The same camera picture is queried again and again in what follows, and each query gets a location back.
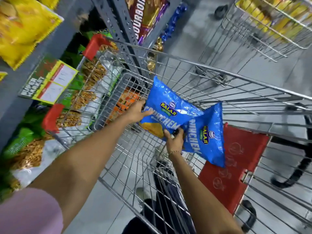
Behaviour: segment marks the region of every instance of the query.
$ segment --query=red plastic handle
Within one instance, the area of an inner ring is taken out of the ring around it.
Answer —
[[[92,61],[96,55],[96,52],[99,50],[100,46],[102,45],[111,46],[111,43],[102,34],[95,34],[92,36],[90,42],[88,43],[86,50],[84,50],[82,54],[86,58],[88,58],[90,61]]]
[[[46,132],[59,132],[57,128],[57,118],[61,115],[63,108],[63,104],[54,104],[52,108],[48,111],[42,122],[42,128]]]

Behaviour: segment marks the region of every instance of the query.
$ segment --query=blue snack bag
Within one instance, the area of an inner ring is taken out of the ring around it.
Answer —
[[[224,167],[224,138],[222,120],[222,102],[192,118],[183,125],[186,133],[183,150],[197,153],[211,164]]]
[[[154,113],[144,117],[140,126],[162,140],[166,140],[164,129],[172,134],[182,124],[202,114],[202,111],[180,98],[156,76],[145,103],[144,111],[147,110],[153,110]]]

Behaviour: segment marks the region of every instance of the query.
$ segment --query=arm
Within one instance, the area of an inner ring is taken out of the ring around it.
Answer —
[[[183,130],[179,128],[178,135],[171,139],[165,130],[169,159],[177,173],[185,203],[193,219],[198,234],[241,234],[232,215],[218,199],[195,176],[190,166],[181,156],[183,145]]]
[[[145,100],[134,103],[114,122],[65,151],[29,185],[57,200],[63,214],[63,230],[84,205],[125,127],[152,113],[141,112],[144,103]]]

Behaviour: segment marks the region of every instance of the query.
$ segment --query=pink sleeve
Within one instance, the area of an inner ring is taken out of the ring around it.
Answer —
[[[47,192],[25,188],[0,205],[1,234],[60,234],[63,216]]]

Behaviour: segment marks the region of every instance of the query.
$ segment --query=bracelet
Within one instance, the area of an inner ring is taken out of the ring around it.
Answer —
[[[169,157],[170,155],[172,155],[173,153],[175,153],[175,152],[178,152],[178,153],[182,154],[182,152],[177,151],[177,150],[174,150],[174,151],[171,151],[170,153],[168,153],[168,157]]]

